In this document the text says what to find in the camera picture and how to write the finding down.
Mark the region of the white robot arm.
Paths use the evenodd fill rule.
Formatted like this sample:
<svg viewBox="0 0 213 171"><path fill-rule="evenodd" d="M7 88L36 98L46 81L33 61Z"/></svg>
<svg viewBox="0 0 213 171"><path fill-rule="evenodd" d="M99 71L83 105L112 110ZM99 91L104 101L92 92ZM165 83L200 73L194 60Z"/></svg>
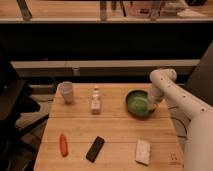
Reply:
<svg viewBox="0 0 213 171"><path fill-rule="evenodd" d="M177 84L174 69L157 69L150 73L148 103L173 101L191 120L184 150L183 171L213 171L213 106Z"/></svg>

